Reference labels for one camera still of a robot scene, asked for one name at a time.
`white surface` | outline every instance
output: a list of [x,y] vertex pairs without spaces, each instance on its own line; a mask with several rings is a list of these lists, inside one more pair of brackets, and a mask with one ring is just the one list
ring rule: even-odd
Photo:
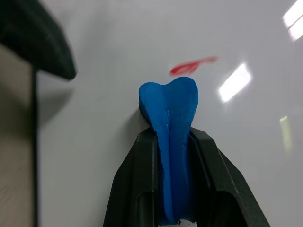
[[[240,169],[272,227],[303,226],[303,38],[292,41],[282,19],[294,0],[45,1],[79,73],[38,77],[42,227],[102,226],[114,174],[144,127],[139,86],[208,56],[220,59],[191,75],[192,126]],[[243,62],[251,81],[223,103],[219,87]]]

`red ink smudge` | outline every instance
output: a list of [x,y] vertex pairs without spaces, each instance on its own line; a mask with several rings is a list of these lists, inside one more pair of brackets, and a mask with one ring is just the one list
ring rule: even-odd
[[188,63],[183,63],[180,64],[176,67],[174,67],[171,71],[170,74],[172,76],[179,76],[183,74],[192,74],[193,72],[196,71],[196,69],[202,64],[202,63],[213,63],[218,60],[217,57],[208,57],[208,58],[203,58],[198,61],[192,61]]

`black clip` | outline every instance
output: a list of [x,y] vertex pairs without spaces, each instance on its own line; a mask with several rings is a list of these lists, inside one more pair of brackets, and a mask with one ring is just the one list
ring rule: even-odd
[[0,43],[36,68],[68,80],[76,76],[63,32],[37,0],[0,0]]
[[[196,191],[198,227],[269,227],[241,172],[205,132],[191,130],[188,153]],[[118,169],[104,227],[158,226],[158,143],[141,132]]]

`wooden surface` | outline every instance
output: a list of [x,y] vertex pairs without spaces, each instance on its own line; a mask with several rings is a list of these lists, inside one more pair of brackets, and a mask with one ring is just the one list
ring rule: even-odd
[[0,46],[0,227],[33,224],[31,67]]

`clamp jaw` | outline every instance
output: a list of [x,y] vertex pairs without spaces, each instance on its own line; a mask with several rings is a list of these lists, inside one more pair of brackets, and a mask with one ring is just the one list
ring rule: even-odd
[[[157,136],[139,133],[118,169],[104,227],[158,226]],[[269,227],[241,172],[205,132],[192,128],[188,139],[196,193],[198,227]]]

